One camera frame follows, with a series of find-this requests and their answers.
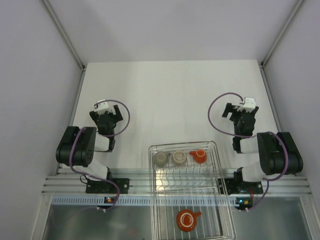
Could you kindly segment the metal wire dish rack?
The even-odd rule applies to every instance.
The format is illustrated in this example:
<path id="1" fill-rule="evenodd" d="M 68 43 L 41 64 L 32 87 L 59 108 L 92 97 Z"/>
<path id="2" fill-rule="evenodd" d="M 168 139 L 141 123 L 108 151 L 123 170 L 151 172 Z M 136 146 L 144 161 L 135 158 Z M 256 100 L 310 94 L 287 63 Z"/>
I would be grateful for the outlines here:
<path id="1" fill-rule="evenodd" d="M 152 239 L 236 238 L 214 141 L 152 145 L 148 157 Z"/>

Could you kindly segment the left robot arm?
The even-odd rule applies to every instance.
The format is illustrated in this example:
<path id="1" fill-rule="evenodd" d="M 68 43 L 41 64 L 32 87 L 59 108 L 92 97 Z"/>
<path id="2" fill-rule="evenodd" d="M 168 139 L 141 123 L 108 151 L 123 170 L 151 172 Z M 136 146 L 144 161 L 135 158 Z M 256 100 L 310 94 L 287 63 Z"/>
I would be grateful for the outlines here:
<path id="1" fill-rule="evenodd" d="M 76 172 L 89 178 L 98 178 L 96 186 L 103 193 L 114 188 L 110 169 L 94 159 L 94 153 L 110 153 L 115 146 L 115 128 L 123 120 L 118 105 L 110 107 L 107 102 L 97 103 L 89 116 L 96 126 L 81 130 L 68 126 L 55 152 L 56 161 L 73 167 Z"/>

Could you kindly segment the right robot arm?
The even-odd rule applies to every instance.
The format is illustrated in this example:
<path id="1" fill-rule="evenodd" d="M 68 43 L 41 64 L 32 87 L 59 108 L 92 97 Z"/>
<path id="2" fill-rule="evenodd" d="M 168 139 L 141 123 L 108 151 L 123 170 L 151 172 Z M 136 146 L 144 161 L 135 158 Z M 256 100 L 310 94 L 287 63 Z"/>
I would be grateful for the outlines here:
<path id="1" fill-rule="evenodd" d="M 248 166 L 238 168 L 234 173 L 233 186 L 240 193 L 247 192 L 252 183 L 267 176 L 279 174 L 294 175 L 303 170 L 303 159 L 290 132 L 271 134 L 259 132 L 253 135 L 255 115 L 259 110 L 246 110 L 242 106 L 227 103 L 222 114 L 233 122 L 233 150 L 238 154 L 258 154 L 258 160 Z"/>

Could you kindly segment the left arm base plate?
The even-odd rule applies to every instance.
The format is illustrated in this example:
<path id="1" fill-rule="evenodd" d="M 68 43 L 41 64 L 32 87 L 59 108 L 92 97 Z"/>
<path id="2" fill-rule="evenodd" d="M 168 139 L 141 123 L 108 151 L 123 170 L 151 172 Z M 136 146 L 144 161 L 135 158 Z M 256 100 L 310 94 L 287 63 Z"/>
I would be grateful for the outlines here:
<path id="1" fill-rule="evenodd" d="M 118 186 L 120 194 L 127 194 L 130 187 L 129 178 L 113 178 L 113 182 Z M 87 194 L 116 194 L 116 187 L 108 182 L 89 179 L 86 183 L 85 192 Z"/>

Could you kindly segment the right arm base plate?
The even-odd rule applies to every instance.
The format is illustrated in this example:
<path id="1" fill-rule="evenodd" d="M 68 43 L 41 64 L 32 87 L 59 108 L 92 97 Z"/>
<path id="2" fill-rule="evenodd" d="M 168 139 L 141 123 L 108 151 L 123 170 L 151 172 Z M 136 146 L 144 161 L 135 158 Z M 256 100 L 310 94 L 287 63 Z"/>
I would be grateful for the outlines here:
<path id="1" fill-rule="evenodd" d="M 237 182 L 234 178 L 219 178 L 218 187 L 222 194 L 263 194 L 261 182 Z"/>

